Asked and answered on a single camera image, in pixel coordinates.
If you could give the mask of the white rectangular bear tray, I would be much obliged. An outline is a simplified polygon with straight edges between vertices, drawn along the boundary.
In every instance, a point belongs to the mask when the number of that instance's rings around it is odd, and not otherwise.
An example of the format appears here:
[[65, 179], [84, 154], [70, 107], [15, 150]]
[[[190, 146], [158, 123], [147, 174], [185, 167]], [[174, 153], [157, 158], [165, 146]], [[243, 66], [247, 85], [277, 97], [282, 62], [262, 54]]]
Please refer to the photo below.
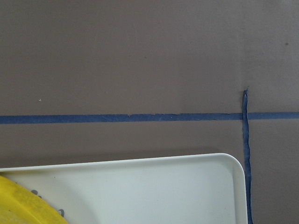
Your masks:
[[244, 171], [228, 154], [3, 168], [70, 224], [245, 224]]

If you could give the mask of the dull yellow speckled banana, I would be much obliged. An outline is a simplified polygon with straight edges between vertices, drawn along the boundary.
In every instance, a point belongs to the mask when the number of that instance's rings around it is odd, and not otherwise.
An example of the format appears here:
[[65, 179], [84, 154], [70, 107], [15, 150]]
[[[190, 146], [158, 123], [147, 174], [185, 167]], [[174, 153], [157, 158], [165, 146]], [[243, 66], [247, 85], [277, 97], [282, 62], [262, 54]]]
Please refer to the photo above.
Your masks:
[[0, 177], [2, 224], [66, 224], [63, 216], [38, 195], [3, 176]]

